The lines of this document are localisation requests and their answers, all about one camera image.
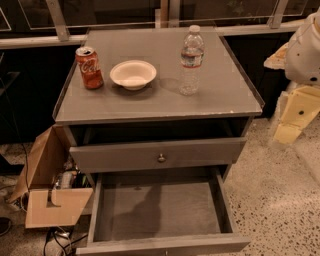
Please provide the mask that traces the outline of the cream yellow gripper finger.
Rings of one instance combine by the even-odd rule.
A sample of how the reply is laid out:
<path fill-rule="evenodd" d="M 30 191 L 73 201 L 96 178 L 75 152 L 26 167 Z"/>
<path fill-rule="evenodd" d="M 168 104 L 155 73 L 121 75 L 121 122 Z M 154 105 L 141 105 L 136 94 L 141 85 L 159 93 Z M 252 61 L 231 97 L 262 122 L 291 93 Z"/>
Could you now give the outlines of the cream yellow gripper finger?
<path fill-rule="evenodd" d="M 320 88 L 302 86 L 291 91 L 274 134 L 281 144 L 292 144 L 320 113 Z"/>

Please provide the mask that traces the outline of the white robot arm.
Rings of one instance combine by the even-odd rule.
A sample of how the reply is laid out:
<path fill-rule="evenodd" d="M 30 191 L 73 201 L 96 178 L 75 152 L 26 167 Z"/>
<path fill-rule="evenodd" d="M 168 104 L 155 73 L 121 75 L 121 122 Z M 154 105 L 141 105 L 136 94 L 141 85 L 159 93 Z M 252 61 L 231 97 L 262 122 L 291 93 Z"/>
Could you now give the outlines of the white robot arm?
<path fill-rule="evenodd" d="M 274 134 L 278 143 L 291 144 L 320 112 L 320 8 L 264 66 L 283 69 L 286 78 L 295 83 L 278 100 L 281 114 Z"/>

